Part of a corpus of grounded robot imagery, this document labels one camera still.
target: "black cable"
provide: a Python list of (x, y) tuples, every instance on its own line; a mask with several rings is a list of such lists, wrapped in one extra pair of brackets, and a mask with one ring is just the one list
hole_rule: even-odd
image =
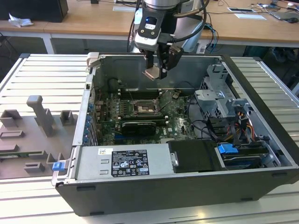
[[(211, 28), (213, 28), (213, 25), (212, 25), (212, 19), (211, 19), (211, 15), (209, 14), (209, 13), (207, 13), (207, 15), (209, 16), (209, 18), (210, 18), (210, 24), (211, 24)], [(208, 48), (211, 44), (212, 44), (212, 42), (213, 42), (213, 39), (214, 39), (214, 32), (210, 29), (210, 31), (211, 31), (211, 33), (212, 33), (212, 39), (211, 39), (211, 41), (209, 42), (209, 44), (206, 46), (206, 48)]]
[(0, 56), (0, 57), (8, 59), (8, 60), (9, 60), (9, 63), (10, 63), (11, 65), (13, 65), (13, 63), (11, 62), (11, 58), (10, 58), (10, 57), (7, 57), (7, 56)]
[(9, 43), (9, 45), (11, 46), (12, 49), (14, 49), (14, 51), (19, 54), (19, 52), (14, 48), (14, 46), (8, 41), (8, 39), (6, 38), (6, 36), (4, 36), (1, 32), (0, 32), (1, 36), (4, 37), (4, 39), (6, 40), (7, 43)]
[(131, 25), (130, 25), (128, 40), (127, 40), (127, 52), (130, 52), (130, 43), (129, 43), (130, 42), (130, 36), (131, 36), (132, 30), (134, 30), (134, 27), (135, 27), (134, 26), (135, 14), (136, 14), (137, 10), (139, 9), (140, 3), (141, 3), (141, 0), (138, 0), (137, 3), (136, 3), (134, 17), (133, 17)]
[(174, 89), (177, 90), (178, 85), (181, 84), (181, 83), (187, 83), (187, 84), (189, 84), (194, 90), (196, 90), (196, 88), (194, 87), (194, 85), (192, 85), (192, 84), (191, 84), (190, 82), (188, 82), (188, 81), (180, 81), (180, 82), (178, 82), (178, 83), (174, 86)]
[(210, 0), (207, 0), (207, 1), (206, 1), (206, 5), (205, 5), (205, 3), (204, 3), (203, 0), (200, 0), (200, 1), (201, 1), (201, 4), (203, 5), (203, 11), (204, 11), (203, 21), (202, 21), (201, 26), (200, 26), (197, 30), (195, 30), (193, 33), (191, 33), (191, 34), (189, 34), (189, 35), (187, 35), (187, 36), (185, 36), (185, 37), (178, 38), (178, 39), (174, 38), (173, 41), (172, 41), (173, 43), (182, 42), (182, 41), (185, 41), (185, 40), (188, 40), (188, 39), (194, 37), (194, 36), (195, 36), (196, 34), (198, 34), (198, 33), (203, 29), (203, 27), (205, 26), (205, 24), (206, 24), (206, 6), (208, 5), (208, 3), (209, 3)]
[(231, 7), (229, 6), (229, 4), (228, 4), (225, 0), (220, 0), (220, 1), (225, 2), (225, 3), (227, 4), (227, 6), (228, 6), (229, 8), (231, 8)]

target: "metal profile rail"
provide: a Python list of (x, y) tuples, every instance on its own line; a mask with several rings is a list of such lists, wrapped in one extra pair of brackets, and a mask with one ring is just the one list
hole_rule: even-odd
[[(299, 146), (299, 99), (263, 62), (242, 57), (232, 57), (232, 60)], [(245, 98), (236, 83), (233, 87)]]

